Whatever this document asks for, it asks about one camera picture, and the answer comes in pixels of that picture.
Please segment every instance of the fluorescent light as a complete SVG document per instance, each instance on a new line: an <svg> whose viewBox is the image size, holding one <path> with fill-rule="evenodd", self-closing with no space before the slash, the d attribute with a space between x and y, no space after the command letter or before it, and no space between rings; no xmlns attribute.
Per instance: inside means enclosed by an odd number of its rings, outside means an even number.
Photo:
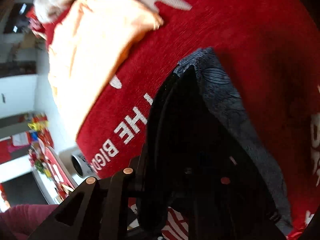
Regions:
<svg viewBox="0 0 320 240"><path fill-rule="evenodd" d="M23 12L25 11L27 5L24 3L19 11L19 14L23 14Z"/></svg>

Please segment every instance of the orange cloth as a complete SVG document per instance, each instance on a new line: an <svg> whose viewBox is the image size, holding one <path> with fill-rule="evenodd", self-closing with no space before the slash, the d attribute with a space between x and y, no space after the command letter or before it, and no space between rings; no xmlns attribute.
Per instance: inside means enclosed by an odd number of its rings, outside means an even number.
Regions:
<svg viewBox="0 0 320 240"><path fill-rule="evenodd" d="M49 46L49 82L73 139L132 44L163 24L137 0L77 0Z"/></svg>

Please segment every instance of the white floor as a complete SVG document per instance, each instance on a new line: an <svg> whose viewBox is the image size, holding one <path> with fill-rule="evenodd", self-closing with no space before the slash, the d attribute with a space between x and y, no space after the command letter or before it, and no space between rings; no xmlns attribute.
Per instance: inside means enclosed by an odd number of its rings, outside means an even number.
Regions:
<svg viewBox="0 0 320 240"><path fill-rule="evenodd" d="M35 96L35 111L44 112L49 121L55 152L60 153L76 146L64 128L63 121L53 100L51 86L48 81L49 57L45 45L43 50L37 50L38 81Z"/></svg>

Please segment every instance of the blue gray cloth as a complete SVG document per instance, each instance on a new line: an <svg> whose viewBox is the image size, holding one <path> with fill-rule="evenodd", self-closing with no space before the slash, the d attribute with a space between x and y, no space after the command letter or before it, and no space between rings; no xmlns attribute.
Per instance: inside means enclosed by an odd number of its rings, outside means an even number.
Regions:
<svg viewBox="0 0 320 240"><path fill-rule="evenodd" d="M221 66L212 48L198 49L178 62L179 77L194 67L200 94L210 113L224 125L250 156L281 214L277 227L288 235L292 230L286 184L276 160L264 148L242 105L241 96Z"/></svg>

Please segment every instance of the cabinet door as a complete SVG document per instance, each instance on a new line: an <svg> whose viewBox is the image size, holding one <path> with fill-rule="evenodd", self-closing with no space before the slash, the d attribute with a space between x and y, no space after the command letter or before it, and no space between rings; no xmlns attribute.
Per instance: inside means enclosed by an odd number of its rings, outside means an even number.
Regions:
<svg viewBox="0 0 320 240"><path fill-rule="evenodd" d="M34 111L37 75L0 78L0 118Z"/></svg>

